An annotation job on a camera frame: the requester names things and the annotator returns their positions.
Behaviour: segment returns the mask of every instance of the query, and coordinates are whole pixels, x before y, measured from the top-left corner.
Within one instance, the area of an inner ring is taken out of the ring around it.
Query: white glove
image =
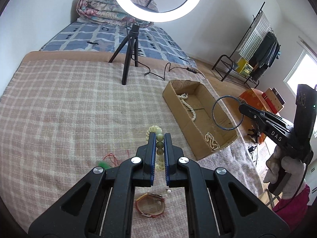
[[[282,156],[282,151],[279,146],[276,146],[274,149],[273,157],[276,159],[280,159]],[[282,158],[281,161],[282,168],[287,172],[291,174],[290,179],[286,183],[285,187],[283,188],[283,195],[282,199],[287,200],[291,199],[295,192],[298,189],[298,186],[300,185],[304,172],[305,172],[305,165],[300,161],[293,159],[289,156],[285,156]],[[266,176],[263,180],[264,183],[276,183],[278,178],[278,172],[280,170],[280,166],[275,163],[271,162],[271,170],[267,170]],[[299,189],[297,195],[303,191],[305,188],[306,182],[303,181],[301,188]]]

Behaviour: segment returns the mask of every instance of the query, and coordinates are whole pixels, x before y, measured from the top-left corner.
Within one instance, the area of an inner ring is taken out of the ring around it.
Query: window frame
[[[294,97],[296,97],[296,94],[294,93],[294,91],[292,90],[292,88],[289,86],[289,84],[287,83],[289,81],[289,79],[293,76],[293,74],[295,73],[295,71],[297,70],[297,68],[299,67],[299,65],[302,63],[304,57],[306,55],[308,55],[313,61],[315,61],[315,63],[317,64],[317,58],[308,50],[306,49],[304,46],[304,44],[299,43],[299,45],[303,48],[303,52],[301,54],[301,56],[299,57],[299,59],[297,60],[297,62],[295,63],[294,67],[292,68],[292,70],[289,72],[289,74],[287,74],[286,78],[284,79],[284,83],[287,86],[287,88],[292,92],[292,94],[294,95]],[[313,136],[315,138],[317,138],[317,130],[313,130]]]

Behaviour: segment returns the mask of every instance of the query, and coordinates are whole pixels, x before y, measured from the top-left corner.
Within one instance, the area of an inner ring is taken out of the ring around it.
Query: ceiling
[[[283,16],[317,44],[317,14],[308,0],[277,0]]]

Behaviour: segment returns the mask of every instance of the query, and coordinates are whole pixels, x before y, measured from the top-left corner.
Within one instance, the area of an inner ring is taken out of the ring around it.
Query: pearl strand
[[[180,98],[181,102],[182,102],[185,106],[187,106],[187,107],[189,108],[189,110],[192,112],[192,114],[193,114],[192,121],[196,120],[196,112],[195,112],[194,109],[193,109],[189,104],[187,104],[187,103],[185,102],[185,100],[184,100],[184,99],[187,99],[187,98],[188,98],[188,94],[184,93],[184,94],[182,94],[182,95],[179,95],[178,97]]]
[[[219,144],[213,137],[213,135],[209,132],[205,135],[205,141],[207,142],[208,146],[210,147],[211,151],[216,151],[220,148]]]

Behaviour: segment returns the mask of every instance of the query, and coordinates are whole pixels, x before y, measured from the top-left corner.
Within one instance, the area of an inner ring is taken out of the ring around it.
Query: tripod leg
[[[128,36],[126,36],[124,38],[124,40],[121,42],[121,44],[119,45],[119,47],[117,48],[117,50],[115,51],[114,55],[111,57],[109,62],[113,62],[113,60],[116,58],[118,53],[120,53],[121,49],[123,49],[123,47],[126,45],[127,42],[129,42],[129,37]]]
[[[134,46],[135,39],[131,39],[131,46],[128,45],[128,50],[126,51],[126,60],[124,61],[124,69],[122,75],[122,85],[126,85],[126,80],[128,79],[128,72],[132,56],[132,47]]]
[[[138,38],[135,39],[135,44],[134,44],[134,66],[138,67]]]

